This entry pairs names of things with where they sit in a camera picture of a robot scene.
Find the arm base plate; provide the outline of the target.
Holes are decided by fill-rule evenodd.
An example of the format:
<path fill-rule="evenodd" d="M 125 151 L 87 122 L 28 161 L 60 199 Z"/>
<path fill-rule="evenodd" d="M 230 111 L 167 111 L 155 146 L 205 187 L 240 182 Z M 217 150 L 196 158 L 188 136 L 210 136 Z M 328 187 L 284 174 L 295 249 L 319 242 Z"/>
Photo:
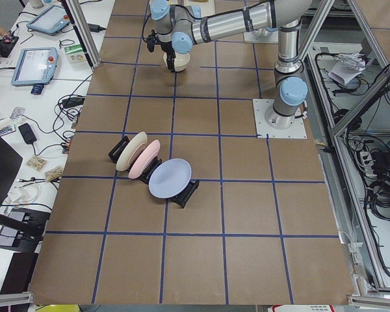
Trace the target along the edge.
<path fill-rule="evenodd" d="M 245 32 L 243 34 L 245 42 L 257 43 L 257 44 L 278 44 L 278 31 L 276 32 Z"/>
<path fill-rule="evenodd" d="M 252 99 L 257 138 L 307 139 L 306 113 L 297 108 L 293 116 L 276 113 L 273 99 Z"/>

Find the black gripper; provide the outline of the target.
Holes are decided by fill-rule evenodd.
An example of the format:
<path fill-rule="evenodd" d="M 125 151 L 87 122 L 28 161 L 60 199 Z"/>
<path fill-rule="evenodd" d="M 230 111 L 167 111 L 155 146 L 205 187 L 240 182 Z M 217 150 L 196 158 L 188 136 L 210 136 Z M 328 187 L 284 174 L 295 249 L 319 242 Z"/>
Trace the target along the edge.
<path fill-rule="evenodd" d="M 166 65 L 171 72 L 175 72 L 175 51 L 172 47 L 172 42 L 159 42 L 163 52 L 166 53 Z"/>

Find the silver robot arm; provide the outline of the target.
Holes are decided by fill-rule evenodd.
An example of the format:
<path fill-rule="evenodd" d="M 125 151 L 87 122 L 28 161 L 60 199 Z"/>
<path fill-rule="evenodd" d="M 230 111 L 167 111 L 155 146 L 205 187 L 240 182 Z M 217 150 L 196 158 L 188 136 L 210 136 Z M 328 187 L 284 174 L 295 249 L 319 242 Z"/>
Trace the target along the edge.
<path fill-rule="evenodd" d="M 303 64 L 299 56 L 299 33 L 301 18 L 310 5 L 310 1 L 260 1 L 252 6 L 202 16 L 196 5 L 153 1 L 149 18 L 154 22 L 154 29 L 146 38 L 147 49 L 153 52 L 155 46 L 160 46 L 166 53 L 168 69 L 174 72 L 176 54 L 188 54 L 195 45 L 261 29 L 276 30 L 278 59 L 274 75 L 278 95 L 265 112 L 265 121 L 274 129 L 288 129 L 308 93 L 307 84 L 300 76 Z"/>

